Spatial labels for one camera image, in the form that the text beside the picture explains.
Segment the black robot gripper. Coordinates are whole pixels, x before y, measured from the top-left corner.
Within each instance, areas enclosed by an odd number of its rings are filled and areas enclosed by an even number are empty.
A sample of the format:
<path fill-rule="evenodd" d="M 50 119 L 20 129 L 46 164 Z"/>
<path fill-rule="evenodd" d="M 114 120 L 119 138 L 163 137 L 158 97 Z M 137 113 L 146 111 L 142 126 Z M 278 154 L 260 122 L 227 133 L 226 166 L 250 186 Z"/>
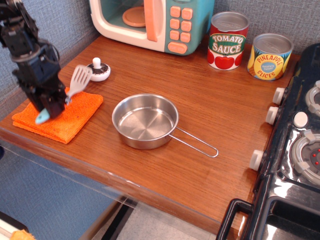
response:
<path fill-rule="evenodd" d="M 52 44 L 35 46 L 35 51 L 12 56 L 18 66 L 13 73 L 35 109 L 46 109 L 51 119 L 65 110 L 65 86 L 58 78 L 61 70 L 59 53 Z"/>

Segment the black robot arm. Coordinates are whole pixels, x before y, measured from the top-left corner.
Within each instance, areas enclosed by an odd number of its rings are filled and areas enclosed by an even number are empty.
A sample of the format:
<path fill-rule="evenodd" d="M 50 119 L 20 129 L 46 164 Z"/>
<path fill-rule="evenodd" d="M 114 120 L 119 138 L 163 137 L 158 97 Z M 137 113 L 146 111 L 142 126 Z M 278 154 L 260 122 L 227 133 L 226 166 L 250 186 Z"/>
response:
<path fill-rule="evenodd" d="M 0 42 L 16 63 L 13 75 L 43 118 L 55 119 L 65 110 L 65 85 L 58 78 L 60 56 L 20 0 L 0 2 Z"/>

